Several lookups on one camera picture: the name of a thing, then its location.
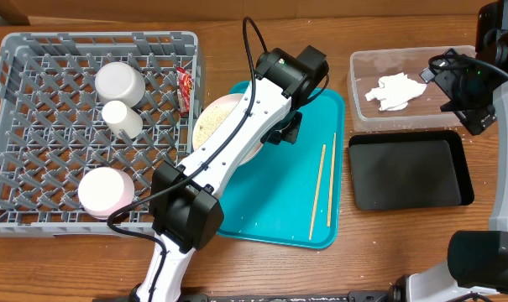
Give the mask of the white plastic cup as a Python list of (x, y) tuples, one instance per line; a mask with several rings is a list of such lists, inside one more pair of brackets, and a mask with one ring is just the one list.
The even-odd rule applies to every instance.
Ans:
[(107, 102), (102, 108), (102, 119), (116, 136), (123, 130), (130, 138), (136, 138), (143, 129), (141, 116), (121, 101)]

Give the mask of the white napkin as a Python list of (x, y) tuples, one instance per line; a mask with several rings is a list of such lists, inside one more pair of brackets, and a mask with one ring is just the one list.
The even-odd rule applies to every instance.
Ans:
[(380, 103), (380, 112), (400, 111), (408, 106), (409, 101), (421, 96), (426, 89), (426, 84), (414, 81), (401, 72), (380, 77), (378, 86), (367, 92), (365, 99), (368, 102), (377, 100)]

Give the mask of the grey bowl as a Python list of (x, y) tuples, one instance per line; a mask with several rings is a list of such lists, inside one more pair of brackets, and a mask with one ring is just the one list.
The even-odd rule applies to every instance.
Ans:
[(128, 107), (136, 107), (145, 93), (142, 74), (123, 62), (103, 66), (96, 74), (95, 87), (99, 101), (121, 101)]

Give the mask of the wooden chopstick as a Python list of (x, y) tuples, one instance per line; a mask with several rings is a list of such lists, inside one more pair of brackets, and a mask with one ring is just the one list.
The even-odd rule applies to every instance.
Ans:
[(334, 133), (333, 134), (332, 153), (331, 153), (329, 191), (328, 191), (328, 200), (327, 200), (327, 227), (330, 227), (332, 225), (333, 182), (334, 182), (334, 170), (335, 170), (335, 158), (336, 158), (336, 142), (337, 142), (337, 134)]
[(313, 237), (314, 226), (315, 226), (315, 221), (316, 221), (318, 196), (319, 196), (319, 191), (320, 191), (320, 187), (321, 187), (321, 183), (322, 183), (322, 173), (323, 173), (325, 154), (326, 154), (326, 144), (323, 144), (321, 158), (319, 161), (319, 167), (318, 167), (318, 172), (317, 172), (316, 189), (315, 189), (315, 195), (314, 195), (314, 200), (313, 200), (313, 205), (312, 205), (312, 216), (311, 216), (310, 229), (309, 229), (309, 234), (308, 234), (308, 240), (310, 240), (310, 241), (312, 240), (312, 237)]

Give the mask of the red sauce packet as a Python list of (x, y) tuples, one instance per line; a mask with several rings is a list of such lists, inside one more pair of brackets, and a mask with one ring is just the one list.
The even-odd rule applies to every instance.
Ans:
[(177, 98), (179, 102), (179, 112), (182, 117), (186, 116), (191, 107), (191, 91), (193, 81), (191, 72), (182, 68), (176, 68), (177, 79)]

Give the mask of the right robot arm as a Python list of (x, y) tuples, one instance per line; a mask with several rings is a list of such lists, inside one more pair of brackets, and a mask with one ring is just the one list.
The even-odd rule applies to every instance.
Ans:
[(479, 10), (475, 57), (449, 49), (435, 55), (420, 74), (448, 97), (453, 112), (472, 135), (499, 127), (495, 203), (485, 231), (457, 231), (447, 259), (422, 273), (399, 278), (389, 301), (488, 301), (508, 294), (508, 0)]

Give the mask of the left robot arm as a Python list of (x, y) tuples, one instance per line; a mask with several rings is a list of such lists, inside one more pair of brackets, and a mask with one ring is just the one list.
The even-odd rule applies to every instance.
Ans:
[(264, 52), (241, 101), (195, 152), (178, 165), (164, 162), (153, 173), (147, 198), (156, 241), (145, 281), (132, 301), (176, 301), (192, 254), (223, 223), (219, 202), (237, 167), (259, 143), (294, 143), (299, 108), (327, 82), (327, 56), (307, 46), (297, 57), (275, 48)]

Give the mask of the large white plate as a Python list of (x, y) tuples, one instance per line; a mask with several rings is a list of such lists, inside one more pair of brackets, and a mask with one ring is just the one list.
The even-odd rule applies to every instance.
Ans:
[[(208, 139), (210, 140), (210, 137), (218, 130), (218, 128), (223, 124), (223, 122), (238, 104), (241, 106), (244, 104), (243, 109), (245, 110), (249, 105), (249, 100), (244, 100), (244, 94), (232, 93), (218, 98), (203, 110), (200, 117), (196, 121), (191, 137), (194, 151), (205, 147), (204, 143)], [(225, 142), (230, 133), (236, 128), (237, 124), (237, 121), (234, 122), (234, 124), (231, 125), (230, 130), (228, 130), (225, 135), (217, 140), (219, 144), (214, 146), (215, 149), (222, 145), (223, 142)], [(248, 163), (255, 155), (257, 155), (262, 147), (263, 144), (258, 140), (249, 150), (249, 152), (244, 156), (240, 165)]]

